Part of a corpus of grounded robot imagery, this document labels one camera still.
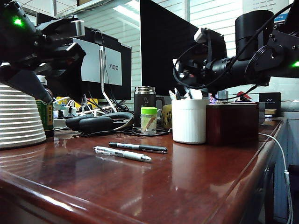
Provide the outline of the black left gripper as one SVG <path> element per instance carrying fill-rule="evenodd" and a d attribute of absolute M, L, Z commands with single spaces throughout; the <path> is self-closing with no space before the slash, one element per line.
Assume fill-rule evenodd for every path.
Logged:
<path fill-rule="evenodd" d="M 0 82 L 49 104 L 52 96 L 35 72 L 50 71 L 47 86 L 54 97 L 70 97 L 80 105 L 87 102 L 81 86 L 81 69 L 69 67 L 82 61 L 84 50 L 77 43 L 57 46 L 44 35 L 16 35 L 4 41 L 4 61 Z"/>

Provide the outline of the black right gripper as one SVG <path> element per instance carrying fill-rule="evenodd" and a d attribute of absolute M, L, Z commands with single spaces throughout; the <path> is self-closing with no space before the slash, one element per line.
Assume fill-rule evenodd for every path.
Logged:
<path fill-rule="evenodd" d="M 215 72 L 212 65 L 215 59 L 206 64 L 196 60 L 181 62 L 174 59 L 174 80 L 181 86 L 188 89 L 202 90 L 204 92 L 215 93 Z"/>

